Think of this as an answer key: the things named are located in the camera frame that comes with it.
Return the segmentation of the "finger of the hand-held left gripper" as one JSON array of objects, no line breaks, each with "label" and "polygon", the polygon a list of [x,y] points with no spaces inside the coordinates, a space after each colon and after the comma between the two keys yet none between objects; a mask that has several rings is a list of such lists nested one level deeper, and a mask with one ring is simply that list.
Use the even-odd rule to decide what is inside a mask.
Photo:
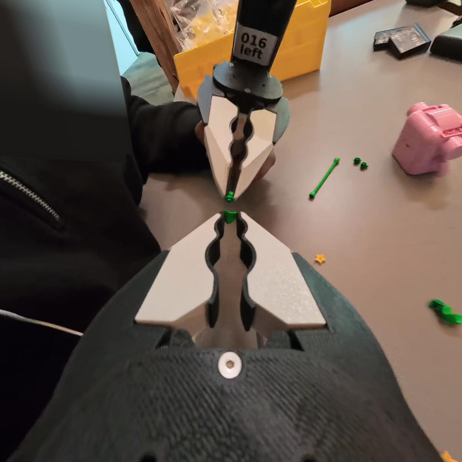
[{"label": "finger of the hand-held left gripper", "polygon": [[252,133],[244,142],[242,160],[237,163],[237,178],[232,189],[234,199],[238,199],[248,189],[274,147],[276,113],[268,109],[254,110],[249,120]]},{"label": "finger of the hand-held left gripper", "polygon": [[205,147],[215,184],[222,197],[228,193],[228,180],[232,163],[230,147],[233,143],[232,122],[238,108],[228,99],[213,95],[208,124],[205,125]]}]

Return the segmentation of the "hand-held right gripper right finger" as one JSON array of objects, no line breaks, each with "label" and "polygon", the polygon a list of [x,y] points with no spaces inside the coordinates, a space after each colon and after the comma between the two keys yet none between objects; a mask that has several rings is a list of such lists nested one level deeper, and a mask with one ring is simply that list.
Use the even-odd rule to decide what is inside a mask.
[{"label": "hand-held right gripper right finger", "polygon": [[292,251],[245,212],[238,212],[242,280],[240,317],[246,332],[256,335],[257,348],[271,334],[327,327],[318,303]]}]

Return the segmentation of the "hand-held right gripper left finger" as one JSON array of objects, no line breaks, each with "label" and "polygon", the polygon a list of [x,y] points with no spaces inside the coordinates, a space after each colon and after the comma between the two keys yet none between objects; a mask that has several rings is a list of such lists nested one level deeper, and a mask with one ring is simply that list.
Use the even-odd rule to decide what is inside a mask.
[{"label": "hand-held right gripper left finger", "polygon": [[221,239],[219,212],[171,246],[135,322],[183,329],[192,337],[214,328],[219,316],[219,282],[214,267],[221,256]]}]

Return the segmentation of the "person's left forearm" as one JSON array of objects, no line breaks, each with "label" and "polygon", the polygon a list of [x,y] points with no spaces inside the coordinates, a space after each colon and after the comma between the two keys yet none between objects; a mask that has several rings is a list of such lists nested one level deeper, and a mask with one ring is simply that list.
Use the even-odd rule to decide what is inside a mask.
[{"label": "person's left forearm", "polygon": [[173,101],[152,105],[133,95],[121,77],[132,148],[143,182],[154,174],[188,174],[210,171],[201,118],[196,105]]}]

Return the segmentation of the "person's left hand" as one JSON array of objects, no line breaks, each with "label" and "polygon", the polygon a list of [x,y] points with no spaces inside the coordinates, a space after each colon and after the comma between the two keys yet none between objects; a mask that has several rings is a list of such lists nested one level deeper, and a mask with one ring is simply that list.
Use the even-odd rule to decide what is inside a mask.
[{"label": "person's left hand", "polygon": [[[204,137],[204,124],[203,122],[198,122],[194,128],[194,133],[199,140],[200,143],[205,146],[205,137]],[[257,172],[256,176],[254,177],[252,183],[260,181],[266,174],[269,172],[269,170],[274,166],[276,162],[276,155],[274,153],[274,150],[272,149],[271,152],[269,153],[268,157],[262,164],[261,168]]]}]

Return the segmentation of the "yellow storage bin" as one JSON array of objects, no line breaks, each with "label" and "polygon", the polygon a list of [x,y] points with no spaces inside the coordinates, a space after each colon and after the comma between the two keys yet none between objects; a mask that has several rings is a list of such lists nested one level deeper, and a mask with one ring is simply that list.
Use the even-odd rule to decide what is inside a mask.
[{"label": "yellow storage bin", "polygon": [[[329,0],[297,1],[270,74],[279,81],[320,69],[331,9]],[[185,96],[197,97],[199,85],[215,64],[229,61],[233,33],[174,55],[179,85]]]}]

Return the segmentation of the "green toy stalk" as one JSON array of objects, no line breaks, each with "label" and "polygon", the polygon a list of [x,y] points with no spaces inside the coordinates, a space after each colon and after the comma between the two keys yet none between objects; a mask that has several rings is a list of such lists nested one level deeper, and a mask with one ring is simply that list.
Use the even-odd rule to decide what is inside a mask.
[{"label": "green toy stalk", "polygon": [[326,180],[329,178],[333,170],[336,166],[340,163],[340,158],[334,158],[332,165],[329,167],[327,172],[324,174],[320,182],[316,185],[316,187],[309,193],[309,200],[314,200],[320,188],[324,185]]}]

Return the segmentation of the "clear plastic bags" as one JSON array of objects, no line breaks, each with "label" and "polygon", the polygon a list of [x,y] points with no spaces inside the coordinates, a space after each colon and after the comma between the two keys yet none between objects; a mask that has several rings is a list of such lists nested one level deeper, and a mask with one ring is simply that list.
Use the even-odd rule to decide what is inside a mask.
[{"label": "clear plastic bags", "polygon": [[237,0],[171,1],[170,13],[182,51],[234,32],[237,9]]}]

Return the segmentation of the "black battery pack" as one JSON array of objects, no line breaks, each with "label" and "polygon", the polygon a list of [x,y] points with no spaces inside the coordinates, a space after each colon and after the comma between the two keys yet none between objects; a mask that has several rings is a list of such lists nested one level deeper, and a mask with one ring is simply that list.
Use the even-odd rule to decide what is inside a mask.
[{"label": "black battery pack", "polygon": [[379,31],[374,34],[373,51],[382,51],[389,46],[390,36],[395,33],[395,29]]},{"label": "black battery pack", "polygon": [[391,33],[388,45],[390,54],[396,59],[402,60],[427,52],[431,45],[431,39],[415,23]]}]

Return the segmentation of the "pink plastic toy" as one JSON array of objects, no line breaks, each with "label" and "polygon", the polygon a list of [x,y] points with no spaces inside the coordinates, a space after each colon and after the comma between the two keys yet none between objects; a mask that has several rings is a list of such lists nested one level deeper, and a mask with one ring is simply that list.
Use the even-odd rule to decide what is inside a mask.
[{"label": "pink plastic toy", "polygon": [[414,104],[391,155],[408,175],[444,176],[462,155],[462,116],[446,104]]}]

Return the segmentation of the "green toy leaf cluster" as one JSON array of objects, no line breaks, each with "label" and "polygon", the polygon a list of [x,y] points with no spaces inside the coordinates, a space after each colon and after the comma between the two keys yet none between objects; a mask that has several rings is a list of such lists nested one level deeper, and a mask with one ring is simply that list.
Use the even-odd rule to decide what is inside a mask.
[{"label": "green toy leaf cluster", "polygon": [[453,313],[452,307],[439,299],[433,299],[429,302],[428,307],[432,309],[437,317],[448,325],[461,325],[462,315]]}]

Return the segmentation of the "black flat power bank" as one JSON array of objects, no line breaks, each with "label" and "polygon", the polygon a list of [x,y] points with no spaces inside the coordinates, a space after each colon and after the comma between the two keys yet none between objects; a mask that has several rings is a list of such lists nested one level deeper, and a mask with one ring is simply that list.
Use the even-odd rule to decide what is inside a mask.
[{"label": "black flat power bank", "polygon": [[431,44],[430,53],[453,61],[462,61],[462,36],[453,30],[438,35]]}]

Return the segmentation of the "wooden post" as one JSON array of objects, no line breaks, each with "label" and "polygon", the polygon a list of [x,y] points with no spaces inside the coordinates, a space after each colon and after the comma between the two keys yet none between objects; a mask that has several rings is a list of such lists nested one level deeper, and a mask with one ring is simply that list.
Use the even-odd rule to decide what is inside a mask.
[{"label": "wooden post", "polygon": [[135,14],[153,48],[173,93],[179,85],[174,56],[181,52],[170,10],[164,0],[131,0]]}]

